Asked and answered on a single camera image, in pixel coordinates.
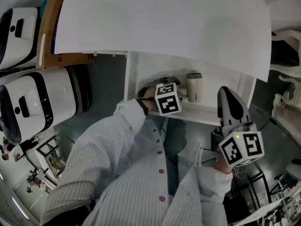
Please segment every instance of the white shelf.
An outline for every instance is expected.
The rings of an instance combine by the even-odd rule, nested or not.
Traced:
[[[182,102],[182,112],[167,117],[211,125],[220,125],[217,117],[217,92],[221,86],[236,91],[249,106],[256,79],[243,73],[206,62],[182,57],[143,52],[129,52],[124,100],[136,97],[145,83],[165,76],[175,76],[183,85],[186,75],[197,71],[203,75],[203,99],[200,103]]]

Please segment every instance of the white container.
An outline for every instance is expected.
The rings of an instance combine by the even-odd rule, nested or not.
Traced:
[[[4,27],[4,47],[0,59],[0,70],[34,65],[32,60],[37,54],[37,41],[40,28],[39,9],[12,8],[1,17]]]
[[[0,89],[1,125],[7,139],[17,145],[76,112],[65,67],[27,73]]]
[[[161,77],[175,76],[185,85],[186,75],[191,71],[203,75],[202,101],[190,103],[185,98],[182,112],[166,117],[219,126],[217,92],[221,86],[237,92],[249,107],[256,83],[254,77],[198,60],[144,52],[128,52],[124,101],[135,98],[145,83]]]
[[[187,98],[189,102],[199,103],[202,101],[203,76],[201,73],[189,73],[187,75]]]

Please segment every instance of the black and white case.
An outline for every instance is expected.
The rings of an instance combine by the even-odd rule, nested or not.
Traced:
[[[155,100],[160,111],[160,115],[170,115],[182,111],[175,83],[157,85]]]
[[[35,66],[40,8],[11,8],[0,18],[0,70]]]

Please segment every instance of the white cloth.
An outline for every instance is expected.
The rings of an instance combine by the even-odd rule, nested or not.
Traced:
[[[84,226],[227,225],[222,201],[232,174],[193,166],[169,204],[163,142],[154,122],[144,121],[131,100],[88,128],[48,197],[41,224],[97,200]]]
[[[23,151],[19,145],[16,145],[8,154],[8,160],[15,162],[15,157],[20,154],[20,157],[23,155]]]

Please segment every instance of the person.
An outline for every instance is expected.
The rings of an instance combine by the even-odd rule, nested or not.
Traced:
[[[32,193],[31,187],[27,186],[26,191],[27,191],[29,194],[31,194],[31,193]]]
[[[35,169],[35,172],[29,176],[29,178],[27,179],[27,182],[28,182],[28,186],[27,186],[28,193],[32,193],[32,186],[38,187],[39,189],[41,189],[43,192],[45,192],[47,194],[50,193],[50,190],[47,187],[47,185],[44,182],[42,182],[41,179],[39,179],[37,177],[37,169]]]
[[[177,179],[175,155],[187,142],[185,122],[169,120],[164,129],[156,119],[163,117],[146,120],[154,95],[155,88],[148,88],[143,98],[117,105],[113,116],[78,138],[41,225],[227,225],[222,202],[231,168],[220,157],[214,168],[192,164]]]
[[[2,159],[5,161],[18,162],[27,150],[34,148],[37,144],[39,144],[39,138],[34,136],[22,142],[20,145],[14,146],[9,153],[2,154]]]
[[[15,146],[15,145],[14,145],[14,144],[11,144],[11,143],[6,139],[6,137],[3,137],[2,145],[1,145],[1,152],[2,152],[2,154],[10,152],[10,151],[14,148],[14,146]]]

